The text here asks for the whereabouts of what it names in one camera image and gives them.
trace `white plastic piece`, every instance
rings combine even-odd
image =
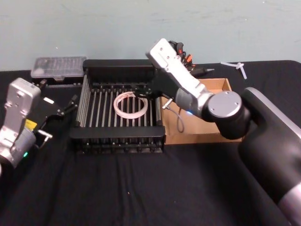
[[[226,65],[226,66],[230,66],[230,67],[235,67],[237,70],[240,69],[242,74],[243,74],[244,79],[247,79],[246,73],[245,73],[245,70],[244,70],[244,65],[245,64],[242,64],[241,62],[237,63],[236,65],[229,64],[229,63],[226,63],[226,62],[221,62],[221,64]]]
[[[172,101],[173,101],[173,99],[170,98],[170,99],[166,102],[166,104],[163,105],[162,109],[166,109],[166,108],[171,104]]]
[[[53,105],[55,102],[52,99],[49,99],[48,97],[44,97],[44,99],[46,102],[50,103],[51,105]]]
[[[126,113],[126,112],[121,111],[118,108],[118,103],[120,101],[122,101],[123,99],[129,98],[129,97],[136,97],[136,96],[135,96],[135,94],[133,92],[125,92],[125,93],[122,93],[122,94],[120,94],[119,96],[117,96],[115,98],[113,106],[114,106],[116,114],[119,115],[121,118],[124,118],[124,119],[137,119],[137,118],[140,118],[147,111],[147,108],[148,108],[148,101],[147,101],[147,99],[145,99],[145,98],[139,98],[144,103],[144,106],[143,106],[143,108],[140,111],[135,112],[135,113]]]

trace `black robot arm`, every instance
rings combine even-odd
[[[254,88],[242,96],[211,93],[191,76],[165,39],[146,55],[178,86],[171,98],[180,108],[215,122],[225,138],[244,137],[239,145],[242,161],[290,223],[301,226],[301,129]],[[257,128],[249,131],[251,121]]]

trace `dish rack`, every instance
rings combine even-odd
[[[86,60],[75,126],[70,131],[80,153],[160,153],[164,149],[160,98],[148,99],[146,114],[123,119],[113,107],[121,93],[133,86],[147,89],[155,69],[148,60]],[[127,113],[143,108],[137,98],[119,103]]]

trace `yellow label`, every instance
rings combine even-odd
[[[36,128],[37,124],[34,121],[30,121],[29,119],[26,119],[25,126],[31,131],[33,131],[34,128]]]

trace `screwdriver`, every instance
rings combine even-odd
[[[207,73],[212,72],[212,71],[214,71],[214,69],[207,69],[207,68],[204,68],[204,67],[200,67],[200,68],[197,68],[197,69],[194,69],[194,70],[190,71],[190,74],[193,77],[200,77],[200,76],[204,76]]]

